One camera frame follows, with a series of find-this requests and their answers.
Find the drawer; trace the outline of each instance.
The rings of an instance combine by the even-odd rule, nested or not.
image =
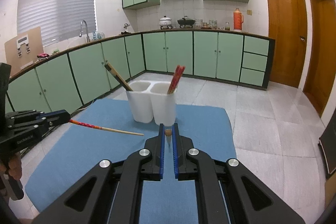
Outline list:
[[[243,68],[266,70],[267,56],[244,52]]]
[[[262,71],[242,68],[239,82],[262,86],[264,81],[264,74],[265,73]]]
[[[266,39],[245,36],[244,51],[268,55],[268,43]]]

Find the sink faucet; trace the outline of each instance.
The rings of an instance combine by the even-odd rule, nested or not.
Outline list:
[[[89,43],[90,42],[89,31],[87,29],[87,24],[86,24],[85,20],[82,20],[82,22],[81,22],[81,31],[79,32],[79,37],[82,37],[82,25],[83,25],[83,22],[85,23],[85,29],[86,29],[86,43]]]

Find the brown door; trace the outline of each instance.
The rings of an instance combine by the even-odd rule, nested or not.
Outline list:
[[[305,0],[268,0],[269,37],[275,39],[270,80],[299,86],[306,53]]]
[[[310,1],[313,41],[303,92],[321,116],[336,73],[336,11],[334,0]]]

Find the window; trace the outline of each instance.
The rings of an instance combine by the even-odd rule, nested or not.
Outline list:
[[[78,36],[82,20],[96,30],[94,0],[18,0],[17,33],[40,26],[44,46]]]

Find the metal bolt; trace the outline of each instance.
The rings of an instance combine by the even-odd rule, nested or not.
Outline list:
[[[149,153],[150,153],[150,151],[149,151],[148,149],[141,149],[141,150],[139,151],[139,154],[140,154],[141,156],[148,156]]]
[[[199,151],[196,148],[191,148],[191,149],[189,149],[188,153],[192,156],[196,156],[196,155],[198,155]]]
[[[99,163],[99,166],[102,167],[102,168],[109,167],[109,166],[110,166],[110,161],[109,161],[109,160],[102,160],[102,161]]]
[[[239,161],[236,159],[229,159],[229,165],[235,167],[239,164]]]

